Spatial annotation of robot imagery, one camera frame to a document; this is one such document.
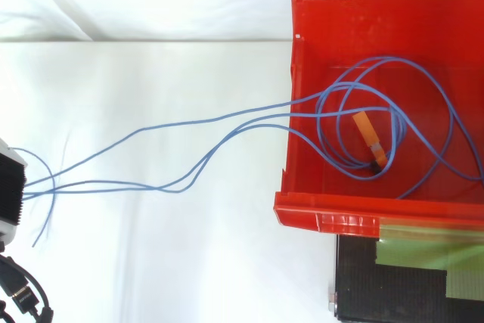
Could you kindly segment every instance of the black heat sink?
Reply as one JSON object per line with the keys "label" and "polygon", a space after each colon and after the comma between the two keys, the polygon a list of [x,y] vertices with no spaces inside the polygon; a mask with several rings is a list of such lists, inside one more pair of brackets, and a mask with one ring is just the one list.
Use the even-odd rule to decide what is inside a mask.
{"label": "black heat sink", "polygon": [[377,240],[338,237],[337,318],[361,323],[483,323],[484,302],[445,297],[447,272],[375,263]]}
{"label": "black heat sink", "polygon": [[0,154],[0,219],[18,225],[22,212],[25,166]]}

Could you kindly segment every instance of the red plastic bin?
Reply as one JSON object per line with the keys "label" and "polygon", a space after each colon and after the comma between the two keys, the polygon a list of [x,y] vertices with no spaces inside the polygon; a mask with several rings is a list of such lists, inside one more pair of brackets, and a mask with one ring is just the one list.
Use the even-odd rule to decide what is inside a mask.
{"label": "red plastic bin", "polygon": [[[484,0],[292,0],[292,99],[328,87],[344,70],[367,57],[404,57],[429,70],[442,85],[484,156]],[[393,99],[429,142],[440,150],[448,131],[448,109],[433,84],[403,64],[390,63],[364,83]],[[341,95],[331,95],[324,110],[337,110]],[[314,113],[315,100],[294,104],[291,112]],[[346,108],[383,105],[354,92]],[[389,150],[387,113],[368,113],[385,150]],[[322,128],[337,146],[335,119]],[[318,144],[316,123],[291,118],[290,126]],[[351,116],[341,119],[347,149],[371,160]],[[475,159],[455,125],[448,162],[478,176]],[[409,131],[386,175],[360,182],[336,171],[302,139],[289,135],[287,165],[275,212],[283,225],[320,232],[377,238],[380,223],[484,229],[484,187],[439,165],[404,200],[395,198],[413,186],[435,157]]]}

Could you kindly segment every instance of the white table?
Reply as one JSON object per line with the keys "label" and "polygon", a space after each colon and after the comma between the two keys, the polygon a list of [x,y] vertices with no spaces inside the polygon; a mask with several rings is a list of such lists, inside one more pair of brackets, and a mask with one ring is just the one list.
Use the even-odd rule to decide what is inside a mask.
{"label": "white table", "polygon": [[[1,44],[0,137],[58,171],[142,126],[290,99],[290,52],[289,42]],[[169,182],[251,118],[146,132],[59,182]],[[50,197],[27,201],[6,253],[42,283],[54,322],[335,321],[334,236],[286,228],[272,211],[286,146],[281,130],[239,135],[183,194],[62,195],[34,249]],[[25,158],[29,180],[46,176]],[[7,301],[17,322],[32,321]]]}

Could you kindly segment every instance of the blue cable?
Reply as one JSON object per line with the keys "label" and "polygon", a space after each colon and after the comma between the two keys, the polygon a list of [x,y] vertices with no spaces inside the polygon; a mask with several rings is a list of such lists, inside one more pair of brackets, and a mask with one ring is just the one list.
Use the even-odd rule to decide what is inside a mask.
{"label": "blue cable", "polygon": [[[348,82],[348,81],[343,81],[355,68],[360,67],[361,65],[364,65],[368,62],[373,62],[376,61],[376,63],[372,64],[369,66],[366,70],[364,70],[353,82]],[[388,63],[388,62],[402,62],[404,64],[407,64],[413,68],[416,68],[420,72],[422,72],[427,78],[430,79],[430,81],[434,84],[435,87],[440,91],[442,94],[447,107],[448,107],[448,112],[449,112],[449,128],[448,128],[448,134],[447,138],[445,140],[444,146],[442,150],[438,153],[432,145],[427,141],[427,139],[424,137],[424,135],[418,130],[418,128],[413,124],[413,122],[408,118],[408,116],[405,114],[405,112],[400,109],[400,107],[393,102],[390,98],[388,98],[385,94],[379,92],[378,90],[370,87],[369,85],[365,85],[360,83],[362,79],[366,75],[368,75],[372,70],[377,69],[379,66],[382,64]],[[343,100],[340,104],[339,110],[337,112],[331,112],[331,113],[322,113],[322,109],[324,107],[324,104],[327,100],[327,97],[329,96],[330,93],[332,92],[338,92],[338,91],[345,91],[346,93],[343,97]],[[359,90],[363,92],[370,92],[382,100],[384,100],[389,106],[388,107],[360,107],[356,109],[351,109],[351,110],[343,110],[344,105],[351,94],[354,90]],[[61,186],[55,186],[55,183],[53,183],[52,189],[48,191],[39,191],[39,192],[25,192],[24,195],[28,196],[25,197],[24,200],[29,200],[32,198],[40,197],[44,194],[53,194],[53,198],[55,199],[56,194],[94,194],[94,193],[110,193],[110,192],[119,192],[119,191],[162,191],[166,193],[182,193],[183,191],[188,190],[198,179],[199,175],[202,173],[203,169],[205,166],[208,164],[210,158],[213,156],[213,154],[228,140],[232,139],[234,136],[241,134],[242,132],[251,130],[251,129],[258,129],[258,128],[276,128],[276,129],[283,129],[285,131],[291,132],[295,135],[297,135],[299,138],[304,140],[311,148],[313,148],[326,162],[328,162],[332,167],[340,171],[341,173],[357,179],[357,180],[362,180],[362,181],[370,181],[377,179],[384,175],[389,168],[391,167],[395,155],[396,155],[396,150],[398,149],[399,145],[403,142],[405,139],[405,136],[407,134],[407,126],[410,126],[410,128],[414,131],[414,133],[417,135],[417,137],[426,145],[426,147],[429,149],[429,151],[436,157],[436,162],[432,165],[432,167],[429,169],[429,171],[426,173],[426,175],[414,186],[412,186],[410,189],[408,189],[404,194],[400,195],[398,198],[403,198],[408,196],[410,193],[412,193],[415,189],[420,187],[433,173],[435,168],[439,165],[439,163],[444,164],[447,168],[449,168],[453,173],[459,175],[461,178],[468,179],[471,181],[481,181],[482,184],[484,185],[484,172],[483,172],[483,167],[481,160],[479,158],[479,154],[477,152],[477,149],[472,141],[472,138],[469,135],[469,132],[465,129],[464,124],[461,122],[460,117],[458,116],[454,106],[451,104],[450,100],[447,97],[447,94],[444,92],[440,84],[433,78],[430,73],[428,73],[423,67],[420,65],[416,64],[415,62],[406,60],[404,58],[400,57],[371,57],[366,60],[360,61],[357,64],[355,64],[353,67],[349,68],[346,70],[344,73],[342,73],[337,80],[330,85],[327,89],[325,89],[322,92],[315,93],[313,95],[310,95],[305,98],[301,98],[295,101],[288,101],[280,104],[274,104],[274,105],[269,105],[266,107],[257,107],[249,110],[242,110],[239,112],[235,113],[230,113],[226,114],[224,116],[219,116],[216,118],[212,119],[204,119],[204,120],[194,120],[194,121],[186,121],[186,122],[180,122],[180,123],[168,123],[168,124],[162,124],[158,126],[150,126],[147,128],[141,128],[138,130],[135,130],[134,132],[128,134],[126,137],[120,139],[119,141],[113,143],[112,145],[108,146],[107,148],[92,154],[90,157],[85,158],[84,160],[81,160],[80,162],[72,165],[69,168],[66,168],[58,173],[52,174],[48,166],[38,158],[35,154],[32,152],[26,151],[24,149],[21,149],[22,151],[26,151],[29,154],[32,154],[34,157],[37,157],[39,160],[41,160],[42,163],[48,168],[49,171],[49,177],[45,177],[43,179],[39,179],[34,182],[30,182],[26,186],[32,186],[35,184],[38,184],[40,182],[46,181],[48,179],[52,179],[54,182],[54,177],[58,175],[62,175],[66,172],[69,172],[70,170],[81,166],[84,163],[87,163],[88,161],[100,156],[101,154],[109,151],[110,149],[116,147],[117,145],[123,143],[127,139],[131,138],[132,136],[140,133],[140,132],[146,132],[149,130],[155,130],[155,129],[163,129],[167,127],[172,127],[172,126],[186,126],[186,125],[196,125],[196,124],[201,124],[201,123],[214,123],[216,121],[220,121],[223,119],[227,119],[229,117],[233,116],[240,116],[245,113],[254,113],[254,112],[259,112],[259,111],[264,111],[264,110],[270,110],[273,108],[278,108],[278,107],[284,107],[284,106],[289,106],[289,105],[294,105],[294,104],[301,104],[313,99],[318,99],[316,102],[316,108],[315,108],[315,113],[310,114],[310,113],[279,113],[275,115],[268,115],[268,116],[261,116],[257,117],[255,119],[249,120],[245,123],[240,124],[237,128],[229,132],[214,148],[212,148],[207,154],[205,154],[204,157],[202,157],[194,167],[191,168],[191,170],[186,173],[184,176],[182,176],[179,179],[176,179],[173,182],[170,182],[168,184],[164,184],[161,186],[151,186],[151,185],[145,185],[142,183],[135,183],[135,182],[124,182],[124,181],[110,181],[110,180],[91,180],[91,181],[83,181],[83,182],[75,182],[75,183],[69,183],[66,185],[61,185]],[[360,111],[385,111],[385,112],[390,112],[390,130],[391,130],[391,139],[392,139],[392,144],[391,148],[388,152],[386,152],[386,155],[388,157],[388,163],[387,165],[383,168],[381,173],[378,173],[377,175],[373,175],[370,177],[363,177],[360,175],[357,175],[355,173],[350,172],[349,170],[353,169],[364,169],[369,167],[369,162],[365,161],[360,161],[354,158],[346,149],[344,143],[343,143],[343,138],[341,137],[341,132],[340,132],[340,118],[343,115],[349,115],[351,113],[358,113]],[[321,149],[310,139],[308,139],[304,134],[288,128],[286,126],[281,126],[278,124],[270,124],[270,123],[258,123],[263,120],[267,119],[272,119],[272,118],[278,118],[278,117],[312,117],[315,118],[316,121],[316,129],[318,133],[318,140],[321,146]],[[344,154],[341,155],[340,153],[337,152],[337,150],[334,148],[334,146],[327,140],[326,136],[321,130],[321,118],[324,117],[336,117],[337,118],[337,138],[338,142],[340,144],[340,147],[342,149],[342,152]],[[466,140],[473,152],[473,155],[476,159],[476,164],[479,170],[479,177],[472,177],[463,174],[462,172],[456,170],[452,165],[450,165],[445,159],[444,159],[444,153],[446,152],[448,145],[450,144],[451,141],[451,136],[453,134],[453,124],[454,120],[457,122],[457,124],[460,126],[462,132],[464,133],[464,136],[466,137]],[[334,157],[328,152],[327,147],[330,149],[330,151],[333,153]],[[194,177],[192,180],[183,188],[181,189],[167,189],[168,187],[172,187],[173,185],[177,185],[179,182],[184,181],[187,179],[190,175],[194,174]],[[68,188],[68,187],[73,187],[77,185],[88,185],[88,184],[111,184],[111,185],[129,185],[130,187],[128,188],[108,188],[108,189],[98,189],[98,190],[85,190],[85,191],[62,191],[62,189]],[[53,209],[54,205],[54,199],[53,199],[53,204],[51,205],[51,209],[49,210],[48,217],[46,219],[46,222],[44,226],[47,224],[48,219],[51,216],[51,212]]]}
{"label": "blue cable", "polygon": [[41,157],[39,157],[37,154],[34,154],[33,152],[28,151],[27,149],[23,149],[23,148],[12,148],[12,149],[14,149],[15,151],[22,151],[24,153],[30,154],[33,157],[35,157],[40,163],[42,163],[44,165],[44,167],[47,169],[48,174],[51,176],[51,179],[52,179],[52,202],[51,202],[51,208],[49,208],[49,210],[48,210],[48,214],[47,214],[47,217],[45,218],[44,225],[42,225],[42,228],[41,228],[39,234],[37,235],[36,240],[33,242],[32,247],[35,247],[37,245],[37,242],[39,242],[40,237],[44,234],[44,230],[47,227],[48,221],[49,221],[49,219],[52,216],[52,212],[54,211],[55,200],[56,200],[56,197],[57,197],[57,193],[55,192],[55,190],[56,190],[56,187],[55,187],[55,179],[54,179],[54,177],[52,175],[52,171],[49,168],[48,164]]}

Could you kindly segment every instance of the blue wire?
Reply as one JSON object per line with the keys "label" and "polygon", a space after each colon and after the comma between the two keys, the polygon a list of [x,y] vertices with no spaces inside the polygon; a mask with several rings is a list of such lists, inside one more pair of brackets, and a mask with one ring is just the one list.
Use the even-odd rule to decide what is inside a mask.
{"label": "blue wire", "polygon": [[[398,110],[398,106],[396,106],[396,104],[390,100],[387,96],[385,96],[384,94],[381,94],[378,90],[375,90],[373,88],[371,88],[370,86],[367,86],[367,85],[354,85],[352,82],[341,82],[338,86],[335,86],[335,85],[332,85],[330,86],[325,92],[330,92],[331,89],[335,89],[337,91],[341,90],[341,89],[349,89],[350,87],[353,87],[353,88],[357,88],[357,89],[362,89],[362,90],[366,90],[366,91],[371,91],[373,92],[374,94],[380,96],[383,100],[385,100],[386,102],[388,102],[392,107],[394,108],[397,108]],[[274,118],[274,117],[283,117],[283,116],[291,116],[291,117],[318,117],[318,118],[321,118],[321,117],[329,117],[329,116],[337,116],[337,115],[346,115],[346,114],[350,114],[350,113],[357,113],[357,112],[360,112],[360,111],[371,111],[371,110],[377,110],[377,111],[390,111],[391,114],[392,114],[392,136],[395,136],[395,143],[392,143],[392,149],[390,151],[390,155],[394,155],[395,152],[396,152],[396,136],[398,135],[398,130],[396,130],[396,120],[397,120],[397,117],[395,115],[394,112],[392,112],[392,109],[389,109],[389,108],[386,108],[386,107],[361,107],[361,108],[357,108],[357,109],[351,109],[351,110],[344,110],[344,111],[341,111],[341,112],[333,112],[333,113],[318,113],[318,114],[308,114],[308,113],[281,113],[281,114],[276,114],[276,115],[269,115],[269,116],[261,116],[259,118],[255,118],[253,120],[250,120],[248,122],[245,122],[243,124],[241,124],[240,126],[238,126],[236,129],[234,129],[231,133],[229,133],[224,139],[222,139],[222,141],[220,141],[208,154],[206,154],[192,169],[190,172],[188,172],[187,174],[185,174],[183,177],[181,177],[180,179],[177,179],[171,183],[169,183],[168,185],[163,185],[163,186],[160,186],[158,188],[155,188],[153,186],[149,186],[149,185],[142,185],[142,184],[136,184],[136,183],[131,183],[131,182],[120,182],[120,181],[84,181],[84,182],[78,182],[76,184],[69,184],[69,185],[66,185],[66,186],[74,186],[74,185],[81,185],[81,184],[86,184],[87,183],[91,183],[91,182],[94,182],[94,183],[100,183],[100,182],[103,182],[103,183],[114,183],[114,184],[131,184],[131,185],[138,185],[138,186],[141,186],[142,188],[135,188],[135,189],[131,189],[131,188],[121,188],[121,189],[109,189],[109,190],[94,190],[94,191],[65,191],[65,192],[62,192],[64,194],[84,194],[84,193],[96,193],[98,191],[131,191],[131,190],[135,190],[135,191],[139,191],[139,190],[143,190],[144,188],[148,188],[148,189],[157,189],[159,191],[165,191],[165,192],[168,192],[168,193],[178,193],[178,191],[171,191],[171,190],[165,190],[164,188],[168,187],[168,186],[171,186],[171,185],[174,185],[178,182],[180,182],[181,180],[183,179],[186,179],[200,164],[203,164],[202,168],[203,169],[206,165],[206,163],[208,162],[208,160],[210,159],[210,157],[213,155],[213,153],[219,148],[220,145],[222,145],[223,143],[225,143],[228,139],[232,138],[233,136],[235,136],[236,132],[237,131],[241,131],[239,129],[251,124],[251,123],[254,123],[254,122],[258,122],[258,121],[261,121],[261,120],[266,120],[266,119],[270,119],[270,118]],[[445,162],[443,159],[442,159],[442,156],[440,154],[438,154],[435,149],[433,149],[433,147],[430,145],[430,143],[425,139],[425,137],[418,131],[417,127],[413,124],[413,122],[406,116],[406,114],[399,110],[400,114],[401,114],[401,118],[404,119],[408,125],[410,125],[410,127],[416,132],[417,136],[422,140],[422,142],[424,144],[426,144],[426,146],[430,149],[430,151],[441,161],[443,161],[444,164],[446,164],[451,170],[453,170],[456,174],[458,174],[459,176],[461,176],[462,178],[465,178],[465,179],[469,179],[469,180],[472,180],[472,181],[476,181],[476,180],[480,180],[481,178],[478,178],[478,177],[470,177],[468,175],[465,175],[459,171],[457,171],[453,166],[450,166],[447,162]],[[322,153],[309,139],[307,139],[307,137],[305,137],[304,135],[300,134],[299,132],[297,132],[296,130],[293,130],[293,129],[288,129],[288,131],[290,132],[293,132],[295,134],[297,134],[298,136],[300,136],[301,138],[303,138],[306,142],[308,142],[327,162],[330,163],[330,159],[328,157],[328,155]],[[372,180],[372,179],[376,179],[376,178],[379,178],[380,176],[382,176],[387,170],[388,168],[391,166],[391,162],[388,162],[387,163],[387,166],[386,168],[381,172],[379,173],[378,175],[373,175],[371,177],[361,177],[361,176],[358,176],[358,175],[354,175],[352,173],[349,173],[347,172],[346,170],[342,169],[341,167],[339,166],[334,166],[335,168],[337,168],[339,171],[341,171],[343,174],[347,175],[347,176],[350,176],[354,179],[358,179],[358,180]],[[43,194],[48,194],[48,193],[52,193],[52,190],[50,191],[44,191],[44,192],[30,192],[30,195],[32,197],[38,197],[40,195],[43,195]]]}
{"label": "blue wire", "polygon": [[[343,79],[345,79],[357,67],[360,67],[364,64],[367,64],[367,63],[373,62],[373,61],[376,61],[376,63],[372,64],[367,69],[365,69],[355,79],[355,81],[353,81],[353,82],[347,82],[347,81],[344,82],[343,81]],[[383,93],[381,93],[378,90],[370,87],[369,85],[365,85],[365,84],[360,83],[361,80],[364,79],[364,77],[367,76],[372,70],[375,70],[376,68],[378,68],[382,64],[385,64],[385,63],[388,63],[388,62],[402,62],[402,63],[407,64],[407,65],[409,65],[413,68],[416,68],[417,70],[422,72],[427,78],[429,78],[430,81],[434,84],[434,86],[437,87],[437,89],[442,94],[442,96],[443,96],[443,98],[444,98],[444,100],[447,104],[447,107],[448,107],[449,128],[448,128],[447,138],[445,140],[444,146],[443,146],[442,150],[440,151],[440,153],[438,153],[432,147],[432,145],[427,141],[427,139],[424,137],[424,135],[417,129],[415,124],[413,124],[413,122],[408,118],[408,116],[403,112],[402,109],[400,109],[400,107],[395,102],[393,102],[390,98],[385,96]],[[344,91],[344,90],[346,90],[346,93],[345,93],[343,100],[340,104],[339,110],[337,112],[332,112],[332,113],[322,113],[322,109],[324,107],[324,104],[325,104],[329,94],[331,92],[338,92],[338,91]],[[349,95],[354,90],[371,92],[374,95],[381,98],[382,100],[384,100],[389,105],[389,107],[360,107],[360,108],[351,109],[351,110],[343,110],[344,105],[345,105]],[[119,141],[113,143],[112,145],[108,146],[107,148],[105,148],[105,149],[103,149],[103,150],[101,150],[101,151],[99,151],[95,154],[92,154],[90,157],[87,157],[84,160],[81,160],[80,162],[72,165],[69,168],[66,168],[66,169],[64,169],[64,170],[62,170],[58,173],[55,173],[54,175],[51,173],[48,166],[40,158],[38,158],[35,154],[33,154],[32,152],[26,151],[24,149],[21,149],[22,151],[26,151],[27,153],[30,153],[34,157],[37,157],[39,160],[41,160],[44,163],[44,165],[48,168],[48,171],[49,171],[49,174],[50,174],[49,177],[45,177],[43,179],[39,179],[37,181],[30,182],[26,186],[35,185],[35,184],[38,184],[40,182],[46,181],[48,179],[52,179],[52,181],[54,182],[54,177],[56,177],[58,175],[62,175],[62,174],[69,172],[70,170],[72,170],[72,169],[74,169],[78,166],[81,166],[84,163],[87,163],[88,161],[90,161],[90,160],[98,157],[99,155],[109,151],[110,149],[116,147],[117,145],[123,143],[127,139],[131,138],[132,136],[134,136],[134,135],[136,135],[140,132],[146,132],[146,131],[155,130],[155,129],[163,129],[163,128],[172,127],[172,126],[186,126],[186,125],[196,125],[196,124],[201,124],[201,123],[214,123],[216,121],[227,119],[229,117],[240,116],[240,115],[243,115],[245,113],[253,113],[253,112],[258,112],[258,111],[270,110],[270,109],[278,108],[278,107],[284,107],[284,106],[289,106],[289,105],[294,105],[294,104],[301,104],[301,103],[304,103],[304,102],[307,102],[307,101],[310,101],[310,100],[313,100],[313,99],[316,99],[316,98],[318,100],[316,102],[314,114],[309,114],[309,113],[279,113],[279,114],[275,114],[275,115],[261,116],[261,117],[258,117],[258,118],[255,118],[255,119],[252,119],[252,120],[249,120],[245,123],[240,124],[237,128],[235,128],[234,130],[229,132],[214,148],[212,148],[207,154],[205,154],[205,156],[202,157],[197,162],[197,164],[195,164],[195,166],[191,168],[191,170],[188,173],[186,173],[181,178],[176,179],[175,181],[170,182],[168,184],[161,185],[159,187],[155,187],[155,186],[151,186],[151,185],[145,185],[145,184],[142,184],[142,183],[124,182],[124,181],[110,181],[110,180],[91,180],[91,181],[75,182],[75,183],[69,183],[69,184],[57,186],[57,187],[55,186],[55,184],[53,184],[52,189],[48,190],[48,191],[25,192],[24,194],[28,197],[25,197],[24,200],[29,200],[29,199],[32,199],[32,198],[40,197],[44,194],[53,194],[53,197],[55,198],[56,194],[94,194],[94,193],[108,193],[108,192],[118,192],[118,191],[162,191],[162,192],[166,192],[166,193],[182,193],[183,191],[188,190],[196,182],[199,175],[202,173],[203,169],[208,164],[210,158],[225,142],[232,139],[234,136],[241,134],[242,132],[245,132],[245,131],[248,131],[248,130],[251,130],[251,129],[258,129],[258,128],[276,128],[276,129],[283,129],[285,131],[291,132],[291,133],[297,135],[302,140],[304,140],[306,143],[308,143],[309,146],[311,146],[316,152],[318,152],[318,154],[320,154],[320,156],[326,162],[328,162],[331,166],[333,166],[335,169],[337,169],[341,173],[343,173],[343,174],[345,174],[345,175],[347,175],[351,178],[357,179],[357,180],[368,181],[368,180],[374,180],[374,179],[381,177],[382,175],[384,175],[389,170],[389,168],[391,167],[391,165],[392,165],[392,163],[395,159],[396,150],[398,149],[400,144],[405,139],[405,136],[406,136],[407,131],[408,131],[407,126],[410,126],[410,128],[414,131],[414,133],[417,135],[417,137],[425,144],[425,146],[429,149],[429,151],[436,157],[436,162],[432,165],[432,167],[429,169],[427,174],[416,185],[414,185],[413,187],[408,189],[404,194],[400,195],[398,198],[406,197],[410,193],[415,191],[415,189],[419,188],[430,177],[430,175],[433,173],[433,171],[439,165],[439,163],[444,164],[447,168],[449,168],[455,174],[459,175],[461,178],[468,179],[468,180],[471,180],[471,181],[481,181],[484,184],[484,172],[483,172],[482,163],[481,163],[481,160],[479,158],[479,154],[477,152],[477,149],[476,149],[476,147],[475,147],[475,145],[472,141],[472,138],[470,137],[469,132],[465,129],[464,124],[461,122],[461,119],[457,115],[457,112],[456,112],[454,106],[452,105],[452,103],[448,99],[447,94],[444,92],[444,90],[440,86],[440,84],[433,78],[432,75],[430,75],[430,73],[428,73],[423,67],[416,64],[415,62],[412,62],[412,61],[409,61],[409,60],[406,60],[406,59],[400,58],[400,57],[382,56],[382,57],[371,57],[371,58],[367,58],[366,60],[358,62],[353,67],[350,67],[348,70],[343,72],[337,78],[337,80],[332,85],[330,85],[327,89],[325,89],[324,91],[315,93],[313,95],[310,95],[308,97],[301,98],[301,99],[298,99],[298,100],[295,100],[295,101],[288,101],[288,102],[269,105],[269,106],[265,106],[265,107],[257,107],[257,108],[253,108],[253,109],[249,109],[249,110],[242,110],[242,111],[238,111],[238,112],[235,112],[235,113],[229,113],[229,114],[226,114],[224,116],[212,118],[212,119],[186,121],[186,122],[180,122],[180,123],[168,123],[168,124],[162,124],[162,125],[158,125],[158,126],[150,126],[150,127],[147,127],[147,128],[141,128],[141,129],[135,130],[134,132],[128,134],[126,137],[124,137],[124,138],[120,139]],[[340,132],[340,118],[341,118],[342,115],[349,115],[351,113],[358,113],[358,112],[363,111],[363,110],[364,111],[370,111],[371,110],[371,111],[390,112],[390,119],[391,119],[390,130],[391,130],[392,144],[391,144],[390,150],[388,152],[386,152],[386,155],[389,159],[388,163],[383,168],[381,173],[379,173],[377,175],[370,176],[370,177],[362,177],[362,176],[356,175],[355,173],[351,173],[347,170],[347,169],[351,170],[351,169],[368,168],[370,163],[357,160],[347,151],[347,149],[346,149],[346,147],[343,143],[343,138],[341,137],[341,132]],[[263,120],[267,120],[267,119],[271,119],[271,118],[277,118],[277,117],[285,117],[285,116],[315,118],[315,121],[316,121],[316,124],[317,124],[318,140],[319,140],[321,149],[315,143],[313,143],[310,139],[308,139],[304,134],[302,134],[302,133],[300,133],[300,132],[298,132],[294,129],[288,128],[286,126],[281,126],[281,125],[278,125],[278,124],[268,124],[268,123],[260,123],[260,124],[256,124],[256,125],[251,125],[251,124],[263,121]],[[342,152],[345,156],[343,156],[343,155],[341,155],[340,153],[337,152],[337,150],[327,140],[327,137],[324,135],[324,133],[321,130],[321,118],[331,117],[331,116],[335,116],[337,118],[337,138],[338,138],[338,142],[340,144],[340,147],[342,149]],[[448,148],[450,141],[451,141],[451,137],[452,137],[453,130],[454,130],[453,129],[454,120],[460,126],[460,128],[461,128],[462,132],[464,133],[464,136],[466,137],[466,140],[467,140],[467,142],[468,142],[468,144],[469,144],[469,146],[470,146],[470,148],[473,152],[473,155],[476,159],[477,167],[479,169],[479,177],[472,177],[472,176],[468,176],[468,175],[463,174],[462,172],[456,170],[452,165],[450,165],[443,157],[444,153],[447,151],[447,148]],[[328,153],[327,147],[333,153],[334,157],[330,153]],[[194,172],[195,172],[194,177],[188,183],[188,185],[186,185],[184,188],[167,189],[168,187],[171,187],[173,185],[177,185],[179,182],[184,181],[190,175],[192,175]],[[131,187],[130,188],[110,188],[110,189],[86,190],[86,191],[62,191],[62,189],[65,189],[65,188],[68,188],[68,187],[73,187],[73,186],[77,186],[77,185],[87,185],[87,184],[130,185]],[[46,219],[45,225],[46,225],[48,219],[51,216],[53,204],[51,206],[51,210],[49,211],[49,215],[48,215],[48,218]]]}
{"label": "blue wire", "polygon": [[49,208],[49,210],[48,210],[48,215],[45,218],[44,225],[42,225],[42,228],[41,228],[39,234],[37,235],[36,240],[33,242],[32,247],[35,247],[37,245],[37,242],[39,242],[40,237],[43,235],[44,230],[47,227],[48,221],[49,221],[49,219],[52,216],[52,212],[54,211],[55,200],[56,200],[56,197],[57,197],[57,193],[55,192],[55,190],[56,190],[56,187],[55,187],[55,179],[54,179],[54,176],[52,175],[52,171],[49,168],[48,164],[41,157],[39,157],[37,154],[34,154],[33,152],[28,151],[27,149],[23,149],[23,148],[12,148],[12,149],[14,149],[15,151],[22,151],[24,153],[30,154],[33,157],[35,157],[38,161],[40,161],[40,163],[42,163],[44,165],[44,167],[47,169],[48,174],[51,176],[51,179],[52,179],[52,202],[51,202],[51,208]]}

